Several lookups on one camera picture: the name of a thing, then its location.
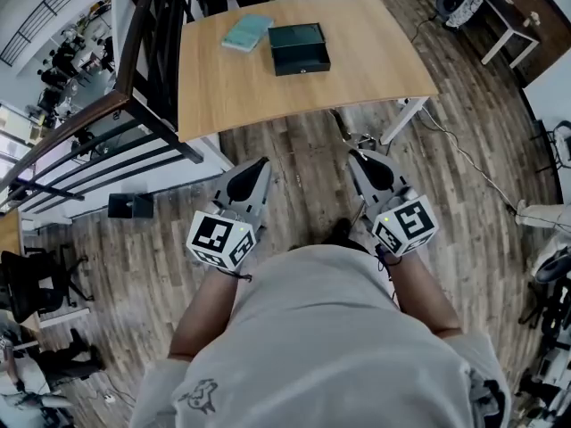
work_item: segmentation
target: floor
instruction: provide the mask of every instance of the floor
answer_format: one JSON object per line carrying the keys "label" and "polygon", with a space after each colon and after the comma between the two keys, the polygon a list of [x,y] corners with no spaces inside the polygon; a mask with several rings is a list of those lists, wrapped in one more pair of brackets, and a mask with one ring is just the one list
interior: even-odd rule
{"label": "floor", "polygon": [[[384,2],[409,37],[433,13],[431,0]],[[529,140],[534,131],[513,72],[500,55],[484,67],[479,58],[492,40],[477,23],[467,33],[453,35],[435,22],[419,29],[415,46],[441,92],[427,109],[458,136],[461,147],[512,202],[554,202],[549,173],[534,173],[547,164],[547,155],[540,140]],[[394,103],[380,103],[350,107],[343,115],[353,130],[378,136],[398,111]],[[391,156],[430,199],[441,225],[421,253],[464,326],[489,331],[514,388],[538,339],[536,331],[517,324],[528,302],[525,262],[549,233],[517,227],[499,195],[447,136],[428,128],[434,124],[421,112],[390,147]],[[327,112],[240,128],[221,139],[234,162],[267,155],[274,170],[268,230],[249,266],[292,245],[318,243],[337,218],[353,218],[358,211],[360,200],[345,167],[347,148]],[[64,389],[76,405],[79,426],[127,426],[131,398],[121,394],[125,401],[118,396],[106,404],[102,395],[114,386],[136,396],[145,364],[166,354],[175,325],[203,278],[203,267],[190,258],[184,242],[194,211],[209,199],[211,188],[212,182],[206,182],[156,195],[150,221],[109,220],[101,212],[30,239],[50,248],[70,241],[77,254],[89,257],[79,283],[96,297],[92,314],[41,337],[46,347],[65,347],[68,329],[76,327],[103,352],[106,374]],[[372,249],[359,221],[354,237]]]}

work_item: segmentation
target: black shoe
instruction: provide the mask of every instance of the black shoe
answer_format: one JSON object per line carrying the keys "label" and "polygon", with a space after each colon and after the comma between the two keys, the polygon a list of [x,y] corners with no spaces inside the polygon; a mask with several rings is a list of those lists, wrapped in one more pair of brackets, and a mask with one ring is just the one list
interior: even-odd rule
{"label": "black shoe", "polygon": [[96,346],[89,346],[89,352],[91,353],[91,362],[96,365],[100,371],[105,369],[105,363],[101,357],[101,352]]}
{"label": "black shoe", "polygon": [[76,330],[75,328],[71,328],[70,333],[71,333],[71,339],[73,340],[71,342],[71,347],[75,348],[79,352],[87,352],[89,348],[86,342],[83,341],[83,339],[81,339],[81,336],[79,336],[78,330]]}
{"label": "black shoe", "polygon": [[348,218],[340,218],[331,230],[331,236],[335,238],[348,238],[351,232],[351,221]]}

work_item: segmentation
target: black metal railing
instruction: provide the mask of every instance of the black metal railing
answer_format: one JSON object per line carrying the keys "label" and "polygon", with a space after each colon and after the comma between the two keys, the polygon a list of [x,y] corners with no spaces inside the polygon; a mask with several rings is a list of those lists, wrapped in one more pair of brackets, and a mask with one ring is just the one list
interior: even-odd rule
{"label": "black metal railing", "polygon": [[[186,0],[138,0],[136,5],[120,56],[115,88],[109,94],[69,117],[15,164],[0,180],[0,193],[9,187],[12,190],[0,203],[0,207],[8,203],[11,205],[9,210],[19,208],[25,211],[43,212],[63,202],[83,201],[87,193],[105,185],[184,158],[194,163],[203,162],[203,156],[188,144],[180,143],[175,133],[178,121],[178,49],[184,14],[186,13],[186,17],[190,18],[188,3]],[[137,59],[141,52],[145,53],[149,65],[148,74],[137,70]],[[135,98],[135,91],[147,101],[146,105]],[[30,180],[25,181],[19,178],[24,170],[35,165],[44,155],[79,131],[87,129],[101,119],[117,117],[118,113],[122,112],[127,113],[132,120],[118,124],[111,130],[71,150],[50,166],[41,169]],[[92,152],[100,144],[118,138],[139,126],[144,126],[150,132],[147,131],[148,134],[125,144],[116,144],[111,150],[98,153],[91,160],[64,172],[50,182],[41,183],[43,177],[54,172],[67,161],[74,160],[82,153]],[[123,157],[107,168],[92,170],[89,176],[77,176],[85,169],[91,169],[103,161],[108,161],[158,139],[163,140],[166,145],[155,146],[129,159]],[[174,151],[177,154],[167,159],[141,166],[142,161]],[[125,172],[125,168],[135,164],[138,164],[138,168]],[[119,169],[123,171],[120,175],[109,177],[113,171]],[[65,184],[65,181],[70,182],[72,177],[75,180],[70,184]],[[99,177],[106,178],[102,182],[94,183]],[[81,189],[81,186],[87,184],[88,186]]]}
{"label": "black metal railing", "polygon": [[4,47],[0,53],[0,60],[12,67],[40,30],[56,17],[70,1],[42,0]]}

